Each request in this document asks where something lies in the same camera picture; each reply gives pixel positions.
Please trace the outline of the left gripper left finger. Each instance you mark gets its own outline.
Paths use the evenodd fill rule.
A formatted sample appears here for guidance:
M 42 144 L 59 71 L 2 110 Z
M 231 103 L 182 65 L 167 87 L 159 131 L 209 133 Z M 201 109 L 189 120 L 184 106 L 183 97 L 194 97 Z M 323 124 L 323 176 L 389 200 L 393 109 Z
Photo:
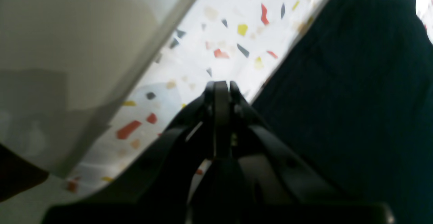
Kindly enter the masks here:
M 182 109 L 150 147 L 102 190 L 54 206 L 44 224 L 183 224 L 191 181 L 204 159 L 216 156 L 222 82 Z

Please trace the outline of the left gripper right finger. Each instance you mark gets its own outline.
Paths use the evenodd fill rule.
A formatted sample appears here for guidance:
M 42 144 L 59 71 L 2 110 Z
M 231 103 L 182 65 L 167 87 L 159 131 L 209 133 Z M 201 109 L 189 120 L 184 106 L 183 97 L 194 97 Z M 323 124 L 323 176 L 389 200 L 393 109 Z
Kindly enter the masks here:
M 288 224 L 393 224 L 387 204 L 363 203 L 309 166 L 272 134 L 246 102 L 235 82 L 222 82 L 222 158 L 260 161 L 271 173 L 255 188 L 256 207 L 249 219 Z

